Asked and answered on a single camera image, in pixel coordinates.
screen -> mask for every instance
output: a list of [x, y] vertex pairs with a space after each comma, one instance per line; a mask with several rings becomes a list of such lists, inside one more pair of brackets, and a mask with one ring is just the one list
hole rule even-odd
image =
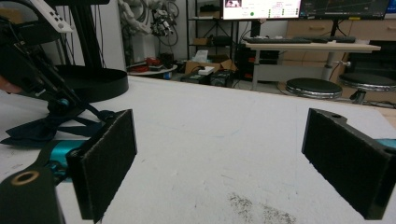
[[389, 0], [302, 0], [300, 18], [383, 20]]
[[396, 13], [396, 0], [390, 0], [387, 13]]
[[298, 19], [301, 0], [220, 0], [223, 20]]
[[396, 0], [390, 0], [385, 19], [396, 19]]

black foam pad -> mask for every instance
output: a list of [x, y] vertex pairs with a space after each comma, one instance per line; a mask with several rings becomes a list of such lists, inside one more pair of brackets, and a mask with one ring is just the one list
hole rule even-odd
[[364, 218], [382, 218], [396, 182], [395, 148], [347, 125], [340, 115], [311, 108], [303, 153]]
[[117, 113], [66, 158], [81, 216], [96, 223], [113, 200], [136, 155], [132, 110]]

white desk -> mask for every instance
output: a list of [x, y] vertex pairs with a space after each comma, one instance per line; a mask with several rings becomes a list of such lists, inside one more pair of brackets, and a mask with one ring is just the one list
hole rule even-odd
[[[374, 138], [395, 130], [374, 109], [144, 77], [94, 104], [134, 110], [138, 154], [103, 223], [373, 223], [365, 221], [301, 152], [309, 107], [329, 110]], [[43, 118], [46, 104], [0, 93], [5, 130]], [[0, 181], [38, 150], [0, 146]], [[80, 219], [71, 183], [57, 187], [67, 223]], [[384, 219], [394, 223], [396, 194]]]
[[[282, 80], [290, 77], [311, 77], [321, 74], [321, 78], [329, 80], [332, 74], [332, 64], [334, 63], [335, 52], [356, 52], [356, 53], [370, 53], [373, 50], [380, 50], [378, 46], [364, 45], [364, 44], [341, 44], [329, 42], [327, 44], [246, 44], [247, 48], [256, 50], [256, 59], [254, 63], [252, 89], [255, 91], [257, 82]], [[295, 50], [295, 51], [329, 51], [326, 64], [323, 68], [318, 67], [304, 67], [304, 66], [285, 66], [274, 64], [260, 64], [261, 50]]]

dark stain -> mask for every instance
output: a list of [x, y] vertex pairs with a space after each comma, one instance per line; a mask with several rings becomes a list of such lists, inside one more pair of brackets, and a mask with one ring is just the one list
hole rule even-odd
[[263, 219], [265, 224], [294, 224], [296, 223], [296, 217], [289, 213], [277, 210], [268, 205], [263, 205]]
[[244, 219], [245, 223], [295, 224], [297, 222], [297, 218], [289, 213], [262, 203], [257, 204], [260, 208], [254, 209], [254, 211], [262, 210], [262, 213], [257, 214], [257, 217], [254, 218], [252, 213], [253, 203], [249, 199], [241, 197], [234, 192], [230, 193], [229, 201], [235, 213]]
[[246, 198], [241, 198], [239, 195], [235, 193], [231, 193], [229, 197], [231, 207], [233, 210], [243, 218], [246, 223], [251, 223], [252, 215], [250, 214], [250, 210], [252, 207], [252, 202]]

black stool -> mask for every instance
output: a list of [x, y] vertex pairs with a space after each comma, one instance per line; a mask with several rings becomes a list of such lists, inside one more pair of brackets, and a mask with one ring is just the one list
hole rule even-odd
[[338, 81], [348, 87], [358, 89], [349, 99], [353, 104], [361, 105], [366, 91], [396, 91], [396, 81], [387, 77], [363, 73], [345, 73]]
[[315, 99], [335, 99], [343, 92], [343, 89], [335, 83], [310, 77], [288, 80], [286, 90], [298, 96]]

